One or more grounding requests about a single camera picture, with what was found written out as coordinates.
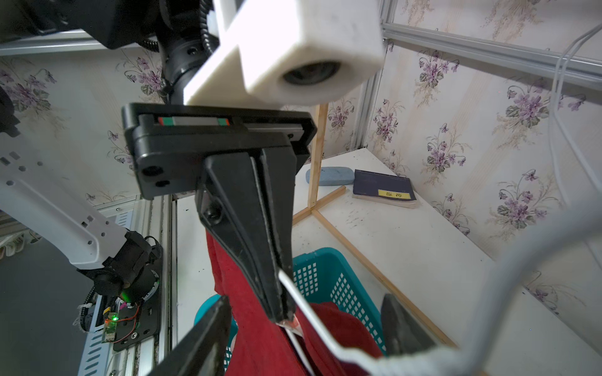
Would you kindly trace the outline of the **dark red t-shirt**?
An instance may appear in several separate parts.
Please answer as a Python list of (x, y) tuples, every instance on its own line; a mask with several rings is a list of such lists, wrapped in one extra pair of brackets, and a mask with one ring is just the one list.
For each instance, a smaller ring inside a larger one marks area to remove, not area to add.
[[(209, 258), (218, 295), (227, 296), (238, 333), (227, 375), (307, 375), (307, 367), (299, 358), (282, 327), (272, 323), (264, 313), (240, 268), (216, 239), (206, 236)], [(361, 349), (366, 354), (383, 357), (376, 341), (362, 322), (340, 310), (334, 302), (310, 304), (320, 320), (341, 345)], [(353, 363), (338, 360), (321, 341), (305, 318), (297, 313), (304, 336), (299, 340), (304, 355), (316, 375), (366, 375)]]

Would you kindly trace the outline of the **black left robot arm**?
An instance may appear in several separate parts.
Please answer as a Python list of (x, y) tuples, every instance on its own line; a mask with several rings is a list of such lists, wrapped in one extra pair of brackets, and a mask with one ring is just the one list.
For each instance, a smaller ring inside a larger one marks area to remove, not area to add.
[(161, 253), (142, 235), (108, 221), (95, 206), (196, 190), (203, 224), (241, 267), (268, 319), (290, 320), (295, 305), (276, 271), (292, 269), (293, 173), (309, 155), (316, 128), (308, 114), (183, 106), (183, 89), (219, 39), (209, 31), (214, 1), (4, 1), (1, 40), (82, 28), (108, 47), (137, 43), (162, 65), (140, 70), (150, 103), (125, 107), (118, 154), (125, 168), (95, 162), (98, 132), (60, 143), (56, 80), (43, 66), (1, 64), (1, 208), (57, 247), (98, 295), (133, 312), (108, 324), (122, 350), (158, 328), (145, 323), (159, 286)]

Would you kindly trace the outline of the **white hanger of red shirt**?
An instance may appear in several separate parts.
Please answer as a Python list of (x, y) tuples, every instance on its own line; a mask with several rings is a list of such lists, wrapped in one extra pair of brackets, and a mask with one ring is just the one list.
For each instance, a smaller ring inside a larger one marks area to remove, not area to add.
[(536, 264), (578, 241), (601, 233), (601, 196), (579, 202), (562, 215), (523, 236), (519, 245), (495, 264), (479, 296), (469, 297), (473, 313), (459, 349), (438, 346), (414, 355), (375, 358), (360, 349), (344, 347), (324, 326), (293, 281), (279, 271), (278, 278), (335, 358), (353, 363), (371, 375), (475, 375), (487, 364), (505, 335), (506, 316), (513, 312), (514, 296), (522, 277)]

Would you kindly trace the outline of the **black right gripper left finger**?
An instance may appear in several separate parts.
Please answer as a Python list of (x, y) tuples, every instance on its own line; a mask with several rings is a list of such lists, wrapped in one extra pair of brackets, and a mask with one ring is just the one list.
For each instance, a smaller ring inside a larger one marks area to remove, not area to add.
[(222, 296), (149, 375), (224, 375), (231, 319), (229, 299)]

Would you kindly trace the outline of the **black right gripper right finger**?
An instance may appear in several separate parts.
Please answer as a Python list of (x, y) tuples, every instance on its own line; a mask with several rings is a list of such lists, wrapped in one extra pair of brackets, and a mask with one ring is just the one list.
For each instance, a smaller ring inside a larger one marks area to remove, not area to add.
[(380, 313), (388, 355), (409, 355), (436, 346), (394, 295), (385, 294)]

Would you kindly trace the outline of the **white wire hanger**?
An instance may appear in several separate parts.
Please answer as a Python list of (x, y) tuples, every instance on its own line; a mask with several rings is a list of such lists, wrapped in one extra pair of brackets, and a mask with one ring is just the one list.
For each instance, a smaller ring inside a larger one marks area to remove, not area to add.
[(586, 160), (585, 155), (581, 152), (577, 143), (573, 139), (571, 133), (568, 131), (567, 125), (561, 120), (558, 110), (559, 104), (561, 102), (561, 94), (564, 88), (564, 78), (566, 72), (568, 70), (568, 66), (570, 62), (573, 61), (576, 53), (587, 43), (590, 39), (596, 36), (599, 32), (601, 32), (601, 24), (599, 23), (594, 28), (590, 29), (586, 33), (580, 35), (577, 39), (575, 39), (561, 55), (559, 56), (553, 76), (552, 83), (552, 91), (551, 91), (551, 104), (552, 108), (550, 110), (550, 126), (548, 131), (548, 143), (550, 148), (550, 153), (552, 157), (553, 164), (553, 173), (557, 183), (558, 190), (561, 194), (562, 200), (566, 204), (568, 208), (572, 206), (572, 201), (568, 195), (567, 190), (564, 188), (564, 184), (561, 179), (561, 166), (559, 163), (558, 152), (556, 151), (553, 134), (554, 130), (558, 129), (563, 136), (564, 141), (567, 143), (571, 152), (575, 156), (578, 161), (581, 169), (585, 172), (586, 177), (588, 178), (590, 184), (598, 191), (601, 192), (601, 181), (597, 178), (596, 172), (594, 172), (593, 167)]

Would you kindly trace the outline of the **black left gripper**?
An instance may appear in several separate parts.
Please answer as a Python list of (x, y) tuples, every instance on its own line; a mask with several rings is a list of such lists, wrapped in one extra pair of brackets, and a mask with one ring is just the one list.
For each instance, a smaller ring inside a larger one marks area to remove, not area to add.
[(295, 174), (317, 132), (311, 115), (130, 103), (122, 122), (142, 197), (192, 191), (201, 176), (200, 221), (238, 266), (267, 318), (292, 316), (296, 304), (278, 275), (293, 272)]

